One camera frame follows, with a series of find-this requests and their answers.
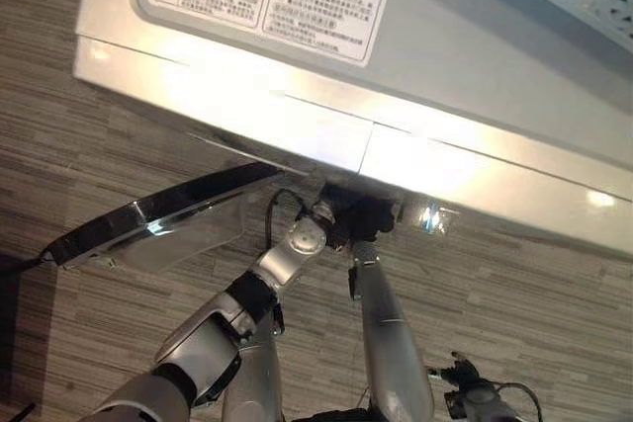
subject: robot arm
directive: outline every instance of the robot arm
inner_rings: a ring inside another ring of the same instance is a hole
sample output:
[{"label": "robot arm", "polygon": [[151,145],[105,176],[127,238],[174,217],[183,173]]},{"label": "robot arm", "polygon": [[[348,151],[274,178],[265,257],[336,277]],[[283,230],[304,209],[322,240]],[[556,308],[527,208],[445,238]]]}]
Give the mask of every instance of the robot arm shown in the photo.
[{"label": "robot arm", "polygon": [[326,243],[332,212],[318,202],[284,240],[263,254],[164,342],[154,368],[115,391],[85,422],[185,422],[194,405],[216,400],[239,369],[238,344]]}]

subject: black wire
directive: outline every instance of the black wire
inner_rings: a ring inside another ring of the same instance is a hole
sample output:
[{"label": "black wire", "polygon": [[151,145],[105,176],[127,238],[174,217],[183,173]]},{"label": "black wire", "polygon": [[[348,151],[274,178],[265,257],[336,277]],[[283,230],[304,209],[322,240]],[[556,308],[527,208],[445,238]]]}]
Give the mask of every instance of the black wire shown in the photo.
[{"label": "black wire", "polygon": [[536,414],[538,417],[538,422],[543,422],[543,411],[541,410],[541,404],[538,402],[538,397],[534,393],[532,389],[530,389],[527,385],[521,382],[494,382],[494,384],[498,384],[497,392],[501,392],[503,389],[508,387],[514,387],[517,389],[521,389],[527,395],[530,396],[532,402],[534,402],[534,406],[536,406]]},{"label": "black wire", "polygon": [[360,407],[360,404],[363,403],[363,399],[365,398],[365,395],[367,395],[367,391],[369,390],[369,385],[367,387],[365,387],[365,390],[363,390],[363,393],[360,394],[360,398],[358,399],[358,403],[356,404],[356,408]]},{"label": "black wire", "polygon": [[35,259],[29,259],[28,261],[18,261],[12,262],[9,265],[3,265],[0,267],[0,279],[15,276],[16,274],[22,274],[23,272],[27,272],[29,269],[33,269],[44,262],[46,261],[41,256],[36,257]]},{"label": "black wire", "polygon": [[275,206],[279,205],[279,197],[284,193],[290,195],[295,202],[301,207],[301,213],[308,212],[308,207],[306,207],[306,202],[297,195],[292,190],[288,190],[287,188],[282,188],[278,190],[273,198],[270,199],[268,203],[268,208],[266,209],[266,220],[264,223],[264,238],[265,238],[265,247],[266,250],[271,249],[273,247],[273,210]]}]

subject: wood-grain floor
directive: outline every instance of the wood-grain floor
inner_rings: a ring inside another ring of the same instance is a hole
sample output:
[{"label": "wood-grain floor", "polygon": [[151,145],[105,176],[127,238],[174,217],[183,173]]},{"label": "wood-grain floor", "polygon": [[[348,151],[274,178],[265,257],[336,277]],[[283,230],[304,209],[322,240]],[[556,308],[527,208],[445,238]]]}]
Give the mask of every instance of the wood-grain floor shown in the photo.
[{"label": "wood-grain floor", "polygon": [[[78,0],[0,0],[0,251],[32,257],[86,219],[175,183],[243,163],[146,119],[151,108],[71,77]],[[144,108],[146,114],[136,112]],[[307,199],[317,180],[289,185]],[[238,241],[159,276],[41,267],[20,287],[6,420],[76,420],[150,365],[162,339],[238,275],[263,246],[272,186],[253,196]],[[275,219],[292,217],[286,203]],[[445,239],[400,226],[380,241],[425,362],[451,350],[494,380],[518,380],[545,419],[633,420],[630,264],[457,223]],[[347,261],[326,253],[285,298],[279,340],[287,418],[355,405],[365,386]],[[433,384],[436,420],[448,420]],[[526,420],[526,397],[508,393]],[[218,420],[218,406],[195,420]]]}]

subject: wooden floor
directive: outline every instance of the wooden floor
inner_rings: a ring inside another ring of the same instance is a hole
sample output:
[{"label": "wooden floor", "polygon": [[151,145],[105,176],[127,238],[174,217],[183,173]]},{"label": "wooden floor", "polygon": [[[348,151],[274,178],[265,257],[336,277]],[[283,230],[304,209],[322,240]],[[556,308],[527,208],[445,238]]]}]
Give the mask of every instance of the wooden floor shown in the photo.
[{"label": "wooden floor", "polygon": [[[149,107],[74,80],[77,3],[0,0],[0,253],[33,257],[92,216],[244,161],[144,119]],[[318,190],[316,180],[290,185],[308,200]],[[97,267],[24,275],[0,420],[30,400],[40,408],[28,420],[76,420],[146,370],[162,339],[262,249],[273,192],[253,197],[242,238],[163,275]],[[287,205],[277,228],[291,218]],[[529,384],[548,422],[633,420],[630,264],[460,222],[441,240],[400,226],[380,246],[427,364],[447,365],[450,351],[462,351],[490,379]],[[285,299],[278,348],[288,419],[352,407],[365,387],[346,267],[327,252]],[[433,383],[440,421],[445,389]],[[525,396],[507,397],[535,420]],[[219,414],[218,405],[194,418]]]}]

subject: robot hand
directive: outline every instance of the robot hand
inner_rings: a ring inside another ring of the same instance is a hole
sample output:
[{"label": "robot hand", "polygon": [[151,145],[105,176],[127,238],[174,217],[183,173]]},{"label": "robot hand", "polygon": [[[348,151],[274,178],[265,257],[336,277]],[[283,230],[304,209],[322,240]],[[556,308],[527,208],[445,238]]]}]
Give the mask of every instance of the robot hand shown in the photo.
[{"label": "robot hand", "polygon": [[516,382],[499,383],[486,380],[464,355],[453,352],[452,356],[455,358],[453,368],[428,370],[430,377],[445,380],[458,387],[458,390],[444,394],[451,419],[481,422],[521,421],[522,419],[499,394],[504,387],[517,386],[532,398],[538,412],[538,420],[543,422],[538,399],[527,386]]},{"label": "robot hand", "polygon": [[130,380],[82,420],[185,422],[191,407],[216,400],[239,369],[238,345],[324,249],[332,225],[332,208],[319,200],[279,244],[167,338],[149,373]]}]

